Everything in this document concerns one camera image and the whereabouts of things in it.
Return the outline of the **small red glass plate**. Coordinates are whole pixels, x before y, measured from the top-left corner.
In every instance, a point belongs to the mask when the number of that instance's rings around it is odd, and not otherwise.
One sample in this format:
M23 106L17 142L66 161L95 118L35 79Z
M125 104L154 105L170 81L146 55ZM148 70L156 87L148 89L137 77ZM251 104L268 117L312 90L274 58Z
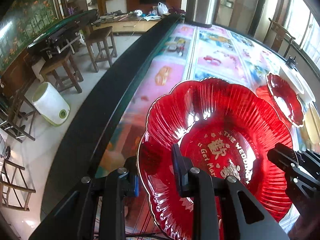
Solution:
M266 84L273 102L276 103L287 121L296 128L303 127L302 104L289 83L279 75L268 73L266 74Z

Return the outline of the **large red glass plate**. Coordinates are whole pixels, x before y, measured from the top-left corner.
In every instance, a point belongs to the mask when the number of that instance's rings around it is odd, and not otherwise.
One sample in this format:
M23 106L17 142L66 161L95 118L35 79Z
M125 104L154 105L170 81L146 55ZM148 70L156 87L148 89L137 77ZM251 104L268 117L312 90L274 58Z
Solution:
M185 81L150 107L137 166L155 223L170 239L191 239L193 200L178 194L171 149L217 178L235 176L276 220L292 203L284 172L267 158L292 147L276 110L245 86L218 78Z

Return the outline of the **cream ribbed bowl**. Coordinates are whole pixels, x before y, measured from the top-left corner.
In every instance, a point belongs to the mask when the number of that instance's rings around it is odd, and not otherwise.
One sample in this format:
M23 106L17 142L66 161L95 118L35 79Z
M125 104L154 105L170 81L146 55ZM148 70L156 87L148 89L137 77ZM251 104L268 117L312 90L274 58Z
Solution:
M309 103L306 113L304 114L304 126L311 142L319 145L319 113L313 103Z

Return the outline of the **white paper bowl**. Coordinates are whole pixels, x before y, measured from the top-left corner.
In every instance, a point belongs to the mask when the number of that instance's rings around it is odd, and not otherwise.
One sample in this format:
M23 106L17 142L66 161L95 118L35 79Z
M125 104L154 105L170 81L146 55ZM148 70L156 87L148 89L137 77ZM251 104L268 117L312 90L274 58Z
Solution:
M304 103L316 102L313 91L298 71L283 65L280 68L279 76L290 85Z

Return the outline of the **small black table clamp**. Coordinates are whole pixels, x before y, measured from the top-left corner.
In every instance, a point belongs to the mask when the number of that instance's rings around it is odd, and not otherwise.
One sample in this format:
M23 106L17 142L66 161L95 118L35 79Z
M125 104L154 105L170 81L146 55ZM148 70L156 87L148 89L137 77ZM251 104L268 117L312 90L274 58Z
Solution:
M297 64L296 58L289 56L289 58L286 61L286 65L288 67L290 67L291 69L295 69L296 68L296 64Z

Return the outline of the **white green bin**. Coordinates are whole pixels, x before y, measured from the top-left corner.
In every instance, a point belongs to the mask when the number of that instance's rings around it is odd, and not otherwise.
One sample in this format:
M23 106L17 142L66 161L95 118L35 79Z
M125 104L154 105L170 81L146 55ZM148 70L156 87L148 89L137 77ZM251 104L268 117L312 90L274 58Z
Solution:
M32 104L53 126L62 125L69 116L70 106L49 82L44 82L35 90Z

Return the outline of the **dark wooden side chair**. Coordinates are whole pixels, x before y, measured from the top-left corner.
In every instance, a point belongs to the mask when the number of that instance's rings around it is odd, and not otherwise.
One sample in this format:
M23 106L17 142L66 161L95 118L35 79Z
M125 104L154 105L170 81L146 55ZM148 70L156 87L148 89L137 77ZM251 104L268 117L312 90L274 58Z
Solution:
M35 141L31 130L38 113L21 89L10 99L1 95L1 130L20 143L23 138Z

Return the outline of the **wooden stool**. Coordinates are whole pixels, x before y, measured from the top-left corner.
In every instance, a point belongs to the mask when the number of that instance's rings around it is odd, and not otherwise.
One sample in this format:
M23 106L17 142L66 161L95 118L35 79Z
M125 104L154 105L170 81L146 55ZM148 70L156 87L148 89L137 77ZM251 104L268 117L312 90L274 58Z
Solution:
M118 53L112 26L89 30L88 34L85 36L85 44L96 73L99 72L99 62L107 61L110 67L113 66L112 59L118 57ZM93 52L93 44L97 45L97 55Z
M75 88L79 94L82 93L80 83L84 78L70 49L47 60L40 70L40 75L44 81L51 83L59 93L71 88Z

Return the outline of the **colourful fruit tablecloth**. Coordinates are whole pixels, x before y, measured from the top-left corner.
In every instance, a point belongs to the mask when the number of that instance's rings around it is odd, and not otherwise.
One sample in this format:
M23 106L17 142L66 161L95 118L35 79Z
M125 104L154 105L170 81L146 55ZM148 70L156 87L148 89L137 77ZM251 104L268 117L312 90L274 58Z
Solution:
M179 24L170 40L179 38L186 39L187 58L176 56L173 47L166 45L152 60L114 130L100 162L98 176L115 170L128 157L137 154L150 106L179 82L216 77L246 86L266 97L266 74L279 75L281 66L286 65L282 57L257 41L217 25L204 29ZM292 127L291 132L295 146L319 150L319 145L311 142L305 126Z

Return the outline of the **white standing air conditioner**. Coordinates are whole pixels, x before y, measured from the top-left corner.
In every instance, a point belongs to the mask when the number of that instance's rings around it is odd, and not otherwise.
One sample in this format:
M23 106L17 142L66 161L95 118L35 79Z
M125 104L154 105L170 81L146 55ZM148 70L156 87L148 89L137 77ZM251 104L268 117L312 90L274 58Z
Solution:
M263 42L270 25L270 18L276 12L278 0L258 0L248 35Z

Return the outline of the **green mahjong table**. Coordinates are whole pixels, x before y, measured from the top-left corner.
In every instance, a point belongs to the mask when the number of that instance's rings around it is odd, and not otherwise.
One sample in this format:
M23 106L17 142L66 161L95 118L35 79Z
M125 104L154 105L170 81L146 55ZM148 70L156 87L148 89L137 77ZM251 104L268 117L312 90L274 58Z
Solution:
M70 48L79 40L79 31L98 19L98 10L91 9L64 18L39 35L27 46L31 56L41 56L45 60Z

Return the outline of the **steel thermos flask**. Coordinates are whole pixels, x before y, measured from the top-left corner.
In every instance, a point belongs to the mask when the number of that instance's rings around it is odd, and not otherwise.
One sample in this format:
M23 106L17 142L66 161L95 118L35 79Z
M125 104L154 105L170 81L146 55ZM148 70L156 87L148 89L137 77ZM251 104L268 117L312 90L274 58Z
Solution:
M215 22L220 0L187 0L185 23L210 28Z

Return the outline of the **white plastic bag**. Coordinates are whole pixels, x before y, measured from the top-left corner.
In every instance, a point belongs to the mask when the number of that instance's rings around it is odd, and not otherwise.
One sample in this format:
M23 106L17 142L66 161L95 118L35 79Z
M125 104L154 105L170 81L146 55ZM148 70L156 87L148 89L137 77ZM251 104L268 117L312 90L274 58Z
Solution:
M168 7L167 7L164 3L162 3L162 2L159 2L159 3L157 4L157 10L158 10L159 16L163 16L163 15L169 13Z

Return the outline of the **flower landscape painting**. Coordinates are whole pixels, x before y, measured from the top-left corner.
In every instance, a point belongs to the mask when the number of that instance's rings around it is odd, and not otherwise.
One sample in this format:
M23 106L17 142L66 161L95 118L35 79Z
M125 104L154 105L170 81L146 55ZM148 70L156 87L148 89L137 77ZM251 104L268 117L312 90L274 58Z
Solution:
M1 71L57 19L53 0L14 0L1 20Z

